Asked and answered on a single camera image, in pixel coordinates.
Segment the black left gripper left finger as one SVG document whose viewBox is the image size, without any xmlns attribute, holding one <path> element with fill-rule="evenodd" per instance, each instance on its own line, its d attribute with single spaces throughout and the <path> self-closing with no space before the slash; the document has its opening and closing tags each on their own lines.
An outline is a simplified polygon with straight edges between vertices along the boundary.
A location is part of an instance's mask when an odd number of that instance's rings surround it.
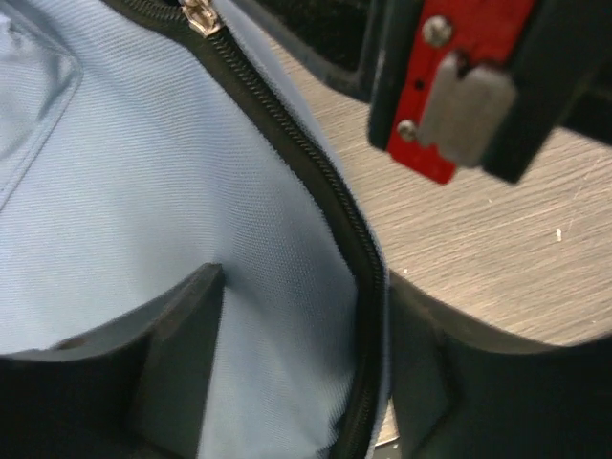
<svg viewBox="0 0 612 459">
<path fill-rule="evenodd" d="M 5 458 L 193 458 L 225 278 L 206 264 L 134 311 L 1 359 Z"/>
</svg>

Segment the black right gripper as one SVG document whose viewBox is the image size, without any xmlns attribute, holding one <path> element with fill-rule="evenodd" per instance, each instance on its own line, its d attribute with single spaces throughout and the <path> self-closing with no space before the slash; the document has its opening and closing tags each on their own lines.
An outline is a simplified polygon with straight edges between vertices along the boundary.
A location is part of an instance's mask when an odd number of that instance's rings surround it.
<svg viewBox="0 0 612 459">
<path fill-rule="evenodd" d="M 368 139 L 445 184 L 514 184 L 558 127 L 611 141 L 607 1 L 242 1 L 329 88 L 369 106 Z"/>
</svg>

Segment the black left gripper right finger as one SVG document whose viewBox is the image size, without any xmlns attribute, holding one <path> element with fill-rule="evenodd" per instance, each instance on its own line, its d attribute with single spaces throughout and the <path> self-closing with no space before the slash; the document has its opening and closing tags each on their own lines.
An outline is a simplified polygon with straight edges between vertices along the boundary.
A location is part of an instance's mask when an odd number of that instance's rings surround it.
<svg viewBox="0 0 612 459">
<path fill-rule="evenodd" d="M 405 458 L 607 458 L 611 339 L 558 346 L 390 277 L 392 398 Z"/>
</svg>

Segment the light blue fabric backpack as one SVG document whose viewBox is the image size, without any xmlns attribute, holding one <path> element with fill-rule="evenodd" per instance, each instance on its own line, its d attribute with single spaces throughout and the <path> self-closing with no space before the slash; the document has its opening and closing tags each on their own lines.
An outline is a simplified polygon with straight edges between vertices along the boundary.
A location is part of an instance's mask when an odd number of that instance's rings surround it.
<svg viewBox="0 0 612 459">
<path fill-rule="evenodd" d="M 193 458 L 368 458 L 388 271 L 317 123 L 227 1 L 1 5 L 1 359 L 225 288 Z"/>
</svg>

